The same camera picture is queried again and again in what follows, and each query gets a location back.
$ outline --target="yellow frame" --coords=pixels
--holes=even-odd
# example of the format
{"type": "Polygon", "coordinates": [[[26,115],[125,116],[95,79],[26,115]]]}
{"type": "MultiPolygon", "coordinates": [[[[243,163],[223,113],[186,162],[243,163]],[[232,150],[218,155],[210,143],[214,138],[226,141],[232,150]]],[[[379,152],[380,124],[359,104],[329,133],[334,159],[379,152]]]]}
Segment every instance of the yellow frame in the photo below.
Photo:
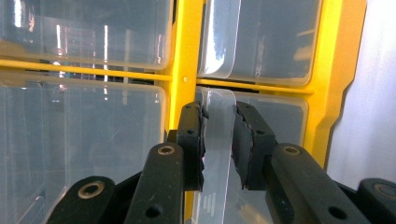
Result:
{"type": "MultiPolygon", "coordinates": [[[[304,147],[324,165],[331,127],[341,110],[343,92],[352,81],[358,58],[366,3],[364,0],[323,0],[311,80],[303,87],[267,86],[196,78],[204,0],[178,0],[171,60],[156,75],[43,63],[0,60],[0,68],[65,71],[155,80],[167,95],[166,129],[176,129],[181,107],[194,100],[196,84],[253,89],[303,98],[308,103],[304,147]]],[[[185,217],[192,212],[186,194],[185,217]]]]}
{"type": "Polygon", "coordinates": [[[197,84],[253,89],[303,98],[308,103],[303,147],[324,166],[330,131],[343,93],[355,76],[366,2],[323,0],[311,80],[303,87],[266,86],[197,79],[197,84]]]}

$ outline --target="metal screw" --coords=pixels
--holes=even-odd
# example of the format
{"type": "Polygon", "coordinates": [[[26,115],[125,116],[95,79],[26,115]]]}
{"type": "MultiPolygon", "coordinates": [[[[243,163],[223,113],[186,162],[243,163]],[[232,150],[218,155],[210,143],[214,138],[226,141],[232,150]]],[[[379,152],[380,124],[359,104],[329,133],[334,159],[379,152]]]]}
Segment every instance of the metal screw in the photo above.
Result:
{"type": "Polygon", "coordinates": [[[170,155],[170,154],[172,154],[174,152],[175,152],[175,149],[173,147],[170,147],[170,146],[158,148],[158,153],[160,155],[163,155],[163,156],[170,155]]]}
{"type": "Polygon", "coordinates": [[[93,181],[78,190],[78,197],[81,199],[91,199],[98,196],[104,189],[105,183],[102,181],[93,181]]]}

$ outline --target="plastic bin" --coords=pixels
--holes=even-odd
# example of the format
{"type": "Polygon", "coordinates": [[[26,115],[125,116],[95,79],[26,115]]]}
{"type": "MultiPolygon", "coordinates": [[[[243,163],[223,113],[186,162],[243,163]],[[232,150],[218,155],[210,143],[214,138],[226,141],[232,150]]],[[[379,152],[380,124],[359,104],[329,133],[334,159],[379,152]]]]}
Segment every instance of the plastic bin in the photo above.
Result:
{"type": "Polygon", "coordinates": [[[208,0],[199,77],[304,85],[321,1],[208,0]]]}
{"type": "Polygon", "coordinates": [[[0,10],[0,44],[19,46],[0,55],[104,69],[169,60],[173,0],[1,0],[0,10]]]}
{"type": "Polygon", "coordinates": [[[204,189],[195,193],[193,223],[272,222],[264,191],[242,190],[231,158],[235,103],[257,108],[279,143],[300,145],[307,105],[298,98],[198,88],[196,98],[209,113],[205,126],[204,189]]]}
{"type": "Polygon", "coordinates": [[[0,223],[42,223],[74,183],[116,183],[163,141],[164,93],[140,85],[29,81],[0,88],[0,223]]]}
{"type": "MultiPolygon", "coordinates": [[[[55,66],[43,63],[26,63],[22,62],[22,58],[19,58],[26,54],[24,54],[23,51],[16,52],[14,50],[15,48],[11,48],[12,52],[8,52],[12,53],[15,57],[7,57],[6,60],[0,59],[0,66],[1,69],[14,68],[38,71],[66,71],[81,74],[100,74],[103,76],[111,75],[156,80],[156,82],[158,81],[158,83],[160,83],[159,85],[163,86],[167,96],[169,106],[166,113],[165,127],[167,130],[177,127],[177,118],[180,115],[181,107],[193,100],[195,84],[253,89],[265,91],[265,93],[273,95],[292,95],[302,98],[309,104],[309,114],[307,116],[304,134],[304,147],[311,153],[317,162],[323,166],[328,148],[329,130],[334,121],[338,118],[342,102],[342,93],[354,77],[366,1],[321,1],[321,7],[318,7],[320,8],[320,23],[318,27],[318,41],[315,49],[315,60],[312,68],[313,73],[310,75],[310,81],[301,88],[286,86],[277,87],[256,82],[260,80],[265,80],[266,82],[266,78],[251,79],[256,82],[256,85],[248,85],[245,82],[214,81],[213,79],[205,78],[195,79],[197,67],[199,67],[197,62],[201,36],[203,2],[206,1],[177,1],[177,15],[172,36],[172,51],[174,51],[174,54],[171,56],[172,60],[168,64],[168,67],[163,71],[157,72],[165,76],[81,68],[73,64],[69,64],[69,66],[55,66]]],[[[227,7],[225,7],[224,12],[226,15],[228,12],[230,12],[230,14],[232,13],[227,7]]],[[[5,52],[5,50],[7,50],[7,48],[3,48],[5,41],[0,42],[2,44],[1,51],[5,52]]],[[[277,83],[277,81],[279,81],[278,83],[284,84],[283,80],[289,79],[281,78],[277,80],[276,78],[269,78],[268,80],[267,83],[273,83],[273,81],[277,83]]],[[[297,85],[302,79],[297,78],[296,80],[298,81],[296,81],[295,84],[291,82],[290,85],[297,85]]],[[[192,194],[186,194],[185,217],[190,217],[192,213],[191,195],[192,194]]]]}

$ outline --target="transparent storage box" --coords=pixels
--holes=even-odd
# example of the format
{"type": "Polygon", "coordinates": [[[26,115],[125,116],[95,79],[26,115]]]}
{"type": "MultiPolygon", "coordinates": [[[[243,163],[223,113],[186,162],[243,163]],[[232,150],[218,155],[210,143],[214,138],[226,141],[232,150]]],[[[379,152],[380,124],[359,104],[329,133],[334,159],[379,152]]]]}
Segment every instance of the transparent storage box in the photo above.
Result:
{"type": "Polygon", "coordinates": [[[140,172],[163,141],[164,97],[158,87],[66,80],[0,87],[0,223],[43,223],[80,179],[140,172]]]}
{"type": "Polygon", "coordinates": [[[173,0],[0,0],[0,49],[8,49],[0,55],[162,69],[169,60],[172,10],[173,0]]]}
{"type": "Polygon", "coordinates": [[[256,107],[279,143],[302,144],[307,105],[297,98],[197,88],[209,113],[204,188],[195,193],[192,223],[271,223],[264,191],[242,190],[232,154],[236,101],[256,107]]]}
{"type": "Polygon", "coordinates": [[[207,0],[199,77],[304,85],[320,0],[207,0]]]}

